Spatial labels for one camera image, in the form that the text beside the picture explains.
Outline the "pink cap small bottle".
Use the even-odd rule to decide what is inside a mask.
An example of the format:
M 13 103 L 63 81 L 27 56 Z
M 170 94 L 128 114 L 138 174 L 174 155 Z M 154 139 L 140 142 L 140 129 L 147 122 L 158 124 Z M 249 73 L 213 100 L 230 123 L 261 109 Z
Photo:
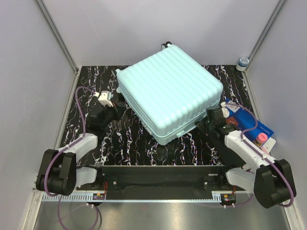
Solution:
M 259 133 L 255 139 L 255 145 L 259 148 L 268 140 L 268 136 L 265 133 Z

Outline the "red brown travel adapter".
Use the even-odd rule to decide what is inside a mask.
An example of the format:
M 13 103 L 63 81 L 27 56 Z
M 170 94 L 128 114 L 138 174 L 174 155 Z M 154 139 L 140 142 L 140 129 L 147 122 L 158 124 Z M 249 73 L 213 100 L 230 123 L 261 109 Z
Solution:
M 238 122 L 236 121 L 236 119 L 233 117 L 233 116 L 229 116 L 227 119 L 226 119 L 226 122 L 228 124 L 233 124 L 235 125 L 236 127 L 238 126 Z

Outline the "mint green suitcase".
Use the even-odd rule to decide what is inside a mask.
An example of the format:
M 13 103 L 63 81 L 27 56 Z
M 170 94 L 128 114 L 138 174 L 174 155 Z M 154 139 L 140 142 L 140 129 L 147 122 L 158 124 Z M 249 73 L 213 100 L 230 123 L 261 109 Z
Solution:
M 118 91 L 160 145 L 181 137 L 217 105 L 223 84 L 202 65 L 166 42 L 162 50 L 116 70 Z

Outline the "blue white jar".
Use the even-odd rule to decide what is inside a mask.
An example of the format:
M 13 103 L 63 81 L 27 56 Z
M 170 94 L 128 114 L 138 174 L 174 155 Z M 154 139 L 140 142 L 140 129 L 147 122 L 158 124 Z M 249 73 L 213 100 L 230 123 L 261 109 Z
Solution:
M 236 69 L 238 71 L 245 71 L 248 65 L 249 59 L 247 57 L 241 57 L 236 64 Z

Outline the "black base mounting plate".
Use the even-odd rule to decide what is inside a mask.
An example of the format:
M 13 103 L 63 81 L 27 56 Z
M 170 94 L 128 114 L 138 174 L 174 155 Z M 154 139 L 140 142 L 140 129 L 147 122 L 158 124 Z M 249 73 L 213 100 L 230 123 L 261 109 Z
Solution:
M 101 191 L 108 201 L 201 201 L 212 191 L 242 191 L 226 181 L 225 166 L 102 166 L 97 180 L 77 189 Z

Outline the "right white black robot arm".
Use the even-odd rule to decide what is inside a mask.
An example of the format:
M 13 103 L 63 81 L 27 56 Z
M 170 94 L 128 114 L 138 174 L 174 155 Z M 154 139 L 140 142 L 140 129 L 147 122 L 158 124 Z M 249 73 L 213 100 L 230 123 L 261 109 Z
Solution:
M 219 187 L 240 187 L 252 193 L 264 208 L 290 207 L 296 197 L 290 163 L 265 153 L 244 131 L 227 123 L 222 107 L 208 107 L 206 114 L 197 127 L 208 135 L 225 166 L 218 177 Z

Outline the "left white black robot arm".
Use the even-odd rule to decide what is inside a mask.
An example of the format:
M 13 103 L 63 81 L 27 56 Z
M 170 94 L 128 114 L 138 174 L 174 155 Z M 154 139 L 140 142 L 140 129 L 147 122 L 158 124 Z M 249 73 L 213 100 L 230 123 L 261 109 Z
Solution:
M 36 179 L 36 189 L 50 196 L 69 196 L 76 187 L 88 184 L 97 190 L 103 186 L 103 177 L 94 167 L 78 167 L 77 161 L 103 140 L 103 133 L 112 121 L 119 121 L 125 107 L 106 106 L 99 113 L 88 115 L 85 133 L 59 149 L 47 149 L 41 161 Z

